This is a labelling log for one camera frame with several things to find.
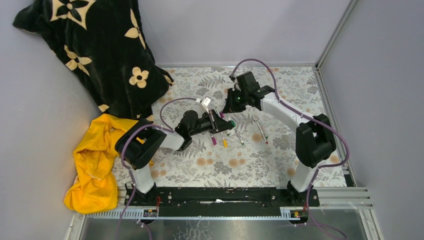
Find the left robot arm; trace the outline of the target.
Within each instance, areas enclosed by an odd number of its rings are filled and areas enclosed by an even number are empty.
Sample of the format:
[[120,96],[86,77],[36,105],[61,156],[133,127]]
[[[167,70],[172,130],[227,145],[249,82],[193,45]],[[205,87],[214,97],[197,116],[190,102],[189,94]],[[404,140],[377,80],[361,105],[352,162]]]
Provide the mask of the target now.
[[234,125],[215,110],[199,116],[194,110],[184,113],[177,127],[171,131],[151,124],[148,120],[139,120],[116,142],[115,150],[122,160],[129,164],[136,199],[144,206],[155,200],[156,185],[152,178],[149,162],[159,148],[184,151],[192,143],[192,136],[208,132],[221,133],[234,128]]

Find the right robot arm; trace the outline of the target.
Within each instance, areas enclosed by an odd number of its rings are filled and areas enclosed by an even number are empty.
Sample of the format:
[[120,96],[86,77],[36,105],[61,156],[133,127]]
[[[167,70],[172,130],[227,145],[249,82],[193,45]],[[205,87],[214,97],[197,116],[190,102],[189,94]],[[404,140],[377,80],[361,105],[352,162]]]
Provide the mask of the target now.
[[302,113],[299,108],[279,98],[276,90],[260,86],[252,72],[230,75],[234,87],[228,89],[224,114],[241,113],[247,106],[263,111],[286,125],[295,134],[295,154],[299,160],[295,175],[288,183],[287,201],[293,206],[306,199],[319,163],[327,160],[336,150],[334,133],[325,114]]

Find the floral tablecloth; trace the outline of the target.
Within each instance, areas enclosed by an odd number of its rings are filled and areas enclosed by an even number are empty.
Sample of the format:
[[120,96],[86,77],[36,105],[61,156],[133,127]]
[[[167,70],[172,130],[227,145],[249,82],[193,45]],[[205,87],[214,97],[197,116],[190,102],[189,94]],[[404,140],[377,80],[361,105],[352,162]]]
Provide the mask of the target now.
[[[153,122],[176,127],[188,110],[203,113],[195,98],[209,97],[210,106],[222,109],[232,67],[169,67],[174,79],[170,90],[152,107]],[[285,100],[304,113],[325,112],[322,98],[311,66],[282,66],[265,68],[240,66],[237,74],[252,72],[261,86],[276,87]],[[256,108],[232,114],[231,119],[244,141],[241,144],[234,130],[224,132],[228,147],[224,148],[221,134],[215,134],[213,145],[208,133],[195,135],[184,151],[159,149],[150,173],[159,187],[285,187],[295,175],[299,164],[295,153],[295,133],[275,117]],[[256,121],[267,135],[265,143]]]

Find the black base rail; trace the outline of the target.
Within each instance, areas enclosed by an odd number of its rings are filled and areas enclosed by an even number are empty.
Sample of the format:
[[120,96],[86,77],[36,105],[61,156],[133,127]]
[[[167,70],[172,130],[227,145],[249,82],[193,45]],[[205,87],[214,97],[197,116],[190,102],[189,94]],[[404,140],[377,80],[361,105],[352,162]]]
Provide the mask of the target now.
[[145,209],[146,217],[294,217],[319,207],[315,189],[310,193],[276,187],[154,187],[148,193],[125,187],[123,202]]

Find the black floral blanket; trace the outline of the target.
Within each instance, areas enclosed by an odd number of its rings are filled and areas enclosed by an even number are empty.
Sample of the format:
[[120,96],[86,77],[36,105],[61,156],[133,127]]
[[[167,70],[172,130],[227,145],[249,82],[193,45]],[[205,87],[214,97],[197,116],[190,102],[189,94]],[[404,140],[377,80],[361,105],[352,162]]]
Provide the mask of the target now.
[[174,83],[156,64],[136,0],[36,0],[13,26],[40,35],[102,113],[152,121]]

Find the red cap pen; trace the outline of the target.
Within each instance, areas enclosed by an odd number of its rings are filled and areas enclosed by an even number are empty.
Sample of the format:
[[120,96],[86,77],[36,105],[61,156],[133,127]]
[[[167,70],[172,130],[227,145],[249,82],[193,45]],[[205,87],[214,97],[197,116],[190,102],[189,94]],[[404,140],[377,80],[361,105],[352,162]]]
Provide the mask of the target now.
[[260,134],[261,134],[263,140],[265,141],[266,144],[268,144],[269,142],[268,142],[268,139],[267,139],[266,134],[264,132],[264,129],[262,128],[262,126],[261,126],[261,124],[259,123],[258,120],[256,120],[255,122],[256,122],[256,124],[259,128],[259,131],[260,131]]

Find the yellow cloth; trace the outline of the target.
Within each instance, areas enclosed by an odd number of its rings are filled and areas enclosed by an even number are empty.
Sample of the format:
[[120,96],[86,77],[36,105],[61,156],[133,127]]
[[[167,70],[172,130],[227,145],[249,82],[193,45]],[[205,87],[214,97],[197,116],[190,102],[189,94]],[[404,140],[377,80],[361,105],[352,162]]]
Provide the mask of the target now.
[[110,114],[91,121],[72,153],[77,175],[63,200],[68,209],[93,214],[117,207],[118,185],[112,172],[119,155],[115,144],[136,123]]

